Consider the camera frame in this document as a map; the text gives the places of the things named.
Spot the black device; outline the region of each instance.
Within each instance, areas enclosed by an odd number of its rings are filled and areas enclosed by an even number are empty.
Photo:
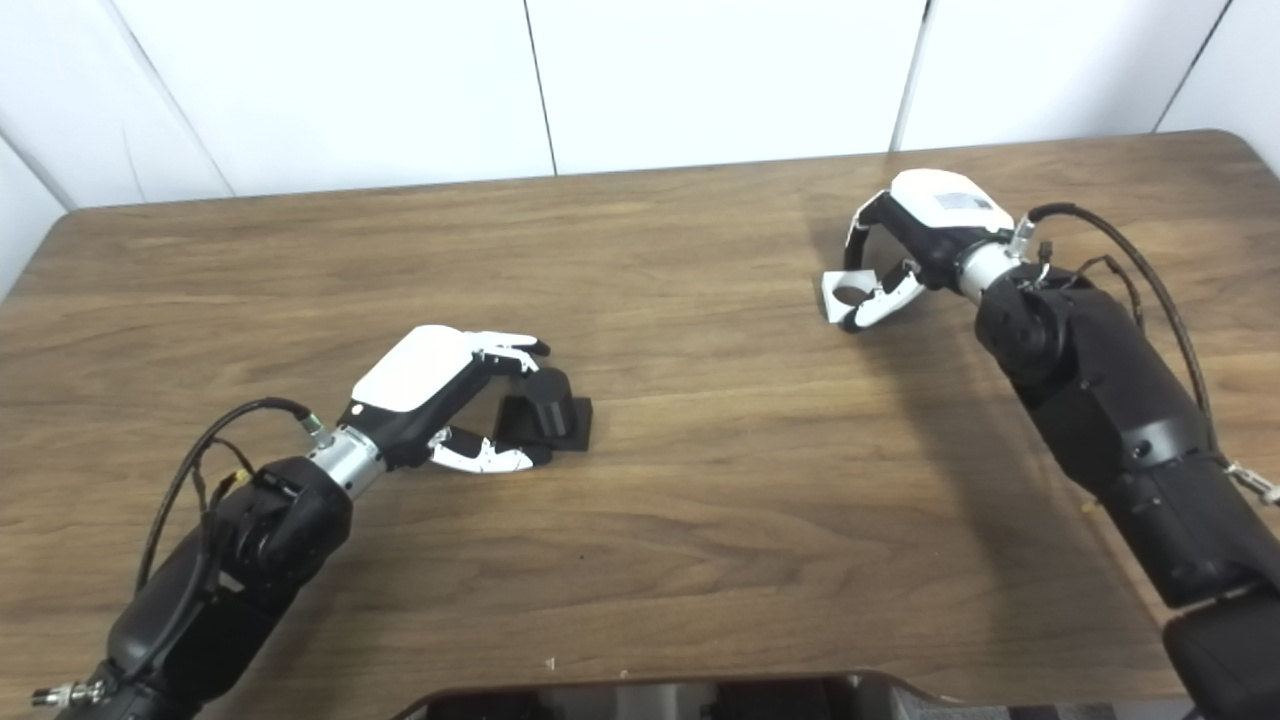
[[[1170,316],[1196,397],[1143,334],[1139,293],[1123,266],[1096,258],[1069,272],[1023,254],[1036,224],[1084,219],[1129,256]],[[868,282],[873,225],[906,249],[883,283]],[[1120,274],[1132,313],[1084,274]],[[854,217],[845,270],[827,273],[828,320],[863,332],[924,290],[948,288],[978,306],[974,332],[1062,471],[1106,509],[1164,602],[1184,612],[1164,643],[1208,720],[1280,719],[1280,543],[1231,480],[1265,503],[1280,489],[1219,450],[1208,392],[1169,291],[1115,227],[1070,204],[1011,218],[969,178],[908,170]],[[864,287],[845,305],[835,287]]]
[[[509,473],[549,462],[553,450],[586,448],[590,401],[570,395],[563,373],[539,366],[534,356],[548,352],[532,336],[421,325],[356,383],[332,433],[310,409],[284,398],[225,414],[192,446],[161,501],[137,592],[111,626],[106,659],[88,680],[38,689],[32,703],[61,707],[60,720],[193,717],[239,680],[298,591],[347,539],[355,501],[379,475],[428,461]],[[503,375],[532,392],[531,429],[513,442],[447,424]],[[566,407],[585,411],[568,416]],[[218,433],[256,410],[291,414],[314,450],[255,469]],[[242,470],[206,493],[201,460],[214,445],[232,450]],[[156,542],[188,477],[200,525],[151,574]]]

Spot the wire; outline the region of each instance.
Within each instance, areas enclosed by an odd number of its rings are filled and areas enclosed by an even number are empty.
[[[1051,215],[1071,215],[1079,218],[1091,225],[1102,231],[1107,237],[1111,238],[1116,246],[1124,251],[1125,256],[1138,268],[1138,273],[1142,274],[1147,284],[1156,293],[1156,299],[1160,300],[1160,306],[1164,309],[1165,315],[1169,318],[1169,327],[1174,331],[1174,338],[1178,341],[1178,348],[1183,354],[1183,360],[1187,363],[1187,373],[1190,375],[1192,392],[1196,395],[1196,405],[1199,406],[1201,413],[1204,415],[1206,436],[1208,438],[1210,451],[1217,450],[1217,430],[1213,428],[1213,413],[1208,402],[1208,388],[1204,384],[1204,373],[1201,370],[1199,359],[1196,356],[1196,348],[1192,346],[1190,333],[1187,331],[1187,323],[1183,322],[1181,314],[1178,311],[1178,305],[1174,302],[1172,296],[1169,293],[1169,288],[1165,287],[1164,281],[1160,279],[1160,274],[1156,269],[1151,266],[1151,263],[1138,251],[1138,247],[1129,241],[1115,225],[1102,219],[1100,215],[1080,208],[1073,202],[1050,202],[1048,205],[1041,205],[1038,208],[1032,208],[1027,213],[1027,219],[1032,223],[1039,223],[1044,218]]]
[[[244,454],[241,451],[241,448],[236,447],[236,443],[233,443],[233,442],[230,442],[228,439],[223,439],[220,437],[211,438],[209,441],[209,443],[210,445],[220,445],[220,446],[225,447],[227,450],[229,450],[232,452],[232,455],[236,456],[236,460],[241,464],[241,468],[243,468],[246,473],[248,473],[250,475],[252,475],[255,473],[253,464],[248,461],[248,457],[244,456]]]
[[[205,452],[207,452],[214,445],[221,445],[236,456],[241,468],[243,468],[247,473],[253,474],[253,464],[248,461],[248,457],[241,451],[241,448],[233,442],[218,437],[216,433],[232,424],[236,419],[255,410],[264,409],[285,410],[292,413],[297,420],[305,420],[311,416],[311,410],[305,405],[280,397],[264,397],[261,400],[246,402],[244,405],[224,414],[212,425],[210,425],[209,429],[200,436],[200,439],[196,441],[196,443],[187,452],[182,464],[178,466],[178,473],[169,484],[169,489],[165,492],[164,500],[160,502],[160,509],[156,511],[156,519],[151,525],[151,532],[147,534],[147,542],[142,551],[142,561],[138,568],[137,591],[141,592],[142,588],[146,587],[147,579],[151,574],[151,562],[155,559],[156,546],[159,544],[160,536],[164,532],[165,520],[169,516],[169,511],[173,509],[173,502],[177,498],[178,492],[182,489],[182,483],[187,475],[191,475],[191,484],[196,489],[196,496],[200,502],[200,544],[196,551],[196,564],[191,569],[191,575],[187,578],[187,584],[183,587],[178,603],[174,606],[174,610],[169,615],[164,626],[160,629],[160,634],[157,634],[155,641],[151,642],[146,652],[138,657],[133,667],[124,673],[120,680],[122,683],[136,680],[138,675],[141,675],[156,659],[156,656],[173,643],[182,623],[187,620],[192,606],[196,603],[196,597],[201,588],[207,585],[221,569],[221,550],[218,547],[216,512],[219,503],[221,503],[223,497],[227,496],[228,491],[234,484],[236,478],[234,475],[223,478],[223,480],[220,480],[214,488],[212,493],[206,496],[207,484],[205,483],[205,475],[201,465]]]
[[[1129,292],[1129,307],[1133,309],[1133,322],[1138,325],[1138,331],[1142,333],[1147,332],[1146,319],[1142,315],[1142,295],[1138,292],[1138,286],[1133,283],[1133,278],[1125,272],[1124,265],[1116,263],[1116,259],[1110,255],[1098,255],[1097,258],[1089,258],[1075,273],[1073,273],[1071,282],[1068,287],[1076,283],[1078,278],[1084,277],[1084,272],[1097,265],[1098,263],[1105,263],[1107,269],[1115,273],[1120,282],[1124,283],[1125,290]]]
[[[311,416],[311,410],[301,402],[294,402],[283,397],[262,397],[228,411],[221,418],[215,420],[214,424],[200,436],[196,443],[191,446],[191,450],[187,451],[187,456],[183,457],[182,464],[178,465],[178,471],[174,473],[173,480],[170,480],[169,488],[165,491],[164,498],[160,501],[160,507],[156,510],[155,520],[151,523],[151,530],[147,533],[146,543],[142,547],[142,559],[138,561],[138,577],[134,582],[134,594],[142,592],[142,588],[147,584],[147,579],[151,577],[151,564],[155,561],[156,547],[160,544],[160,536],[164,533],[165,520],[169,519],[169,511],[173,510],[173,503],[178,500],[182,484],[191,473],[197,456],[202,455],[212,443],[214,437],[236,419],[253,413],[255,410],[266,409],[292,413],[294,419],[298,421]],[[241,456],[238,448],[233,450],[233,452],[237,452],[237,457]]]

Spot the white panel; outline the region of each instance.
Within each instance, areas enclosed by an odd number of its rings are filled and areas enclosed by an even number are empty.
[[[105,0],[0,1],[0,127],[76,205],[228,195]]]
[[[1161,131],[1239,135],[1280,174],[1280,3],[1235,0],[1179,91]]]
[[[902,150],[1151,132],[1222,0],[934,0]]]
[[[562,173],[888,149],[923,1],[530,0]]]
[[[0,140],[0,300],[63,217],[63,206]]]
[[[550,174],[520,0],[118,0],[237,193]]]

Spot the label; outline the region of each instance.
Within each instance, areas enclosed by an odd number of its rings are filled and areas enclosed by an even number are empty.
[[[977,195],[969,195],[968,192],[943,192],[942,195],[934,195],[934,200],[938,205],[942,205],[943,210],[991,210],[992,204],[987,202],[984,197],[978,197]]]

